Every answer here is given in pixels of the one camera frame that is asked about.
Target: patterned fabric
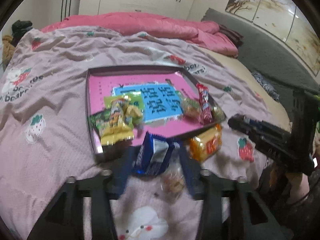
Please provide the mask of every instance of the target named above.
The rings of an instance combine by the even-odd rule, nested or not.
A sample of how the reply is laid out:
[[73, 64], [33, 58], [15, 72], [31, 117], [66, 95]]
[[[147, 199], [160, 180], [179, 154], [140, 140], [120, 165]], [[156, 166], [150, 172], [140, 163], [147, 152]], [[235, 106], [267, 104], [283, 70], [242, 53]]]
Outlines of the patterned fabric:
[[280, 99], [280, 95], [275, 90], [275, 88], [267, 80], [265, 80], [265, 78], [258, 71], [253, 71], [251, 74], [254, 77], [254, 79], [268, 93], [268, 95], [271, 96], [276, 102], [278, 102]]

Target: silver bolt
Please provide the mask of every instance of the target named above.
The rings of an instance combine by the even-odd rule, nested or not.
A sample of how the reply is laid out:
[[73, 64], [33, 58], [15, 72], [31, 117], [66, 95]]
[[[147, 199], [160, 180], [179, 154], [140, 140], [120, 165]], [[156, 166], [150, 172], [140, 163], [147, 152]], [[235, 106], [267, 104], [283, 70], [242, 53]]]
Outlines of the silver bolt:
[[76, 178], [75, 177], [69, 177], [66, 180], [67, 183], [75, 183], [76, 182]]
[[100, 174], [102, 176], [110, 176], [112, 174], [112, 170], [102, 170]]
[[237, 177], [237, 181], [239, 182], [239, 183], [246, 183], [247, 182], [247, 180], [245, 179], [245, 177]]
[[211, 175], [211, 172], [209, 170], [201, 170], [200, 171], [200, 174], [202, 176], [210, 176]]

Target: pink comforter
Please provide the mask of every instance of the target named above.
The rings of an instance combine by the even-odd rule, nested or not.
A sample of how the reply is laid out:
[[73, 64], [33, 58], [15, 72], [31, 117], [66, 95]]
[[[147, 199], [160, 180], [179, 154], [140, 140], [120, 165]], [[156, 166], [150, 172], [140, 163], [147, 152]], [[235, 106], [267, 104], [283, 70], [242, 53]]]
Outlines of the pink comforter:
[[226, 56], [237, 57], [238, 55], [236, 46], [226, 35], [219, 32], [219, 25], [215, 22], [189, 22], [148, 13], [116, 12], [96, 16], [75, 15], [43, 28], [42, 32], [83, 25], [101, 26], [119, 32], [123, 36], [144, 31], [157, 38], [185, 40]]

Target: red snack package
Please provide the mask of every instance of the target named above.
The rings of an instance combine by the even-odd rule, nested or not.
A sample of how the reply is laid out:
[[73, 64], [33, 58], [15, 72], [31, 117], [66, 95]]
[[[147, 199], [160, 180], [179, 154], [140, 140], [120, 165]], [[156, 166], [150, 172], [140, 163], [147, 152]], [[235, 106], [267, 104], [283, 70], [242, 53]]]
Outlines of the red snack package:
[[212, 115], [211, 115], [211, 109], [209, 106], [209, 90], [206, 86], [197, 83], [196, 85], [198, 91], [199, 91], [199, 103], [202, 110], [201, 119], [204, 124], [211, 123], [213, 121]]

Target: blue wrapper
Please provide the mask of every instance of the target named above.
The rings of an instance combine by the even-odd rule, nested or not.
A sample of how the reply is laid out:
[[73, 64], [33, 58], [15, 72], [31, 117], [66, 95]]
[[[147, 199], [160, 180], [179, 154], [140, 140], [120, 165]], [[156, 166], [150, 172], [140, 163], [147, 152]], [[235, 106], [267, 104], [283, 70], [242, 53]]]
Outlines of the blue wrapper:
[[146, 132], [133, 173], [150, 176], [163, 173], [169, 165], [172, 152], [179, 147], [180, 144], [172, 139]]

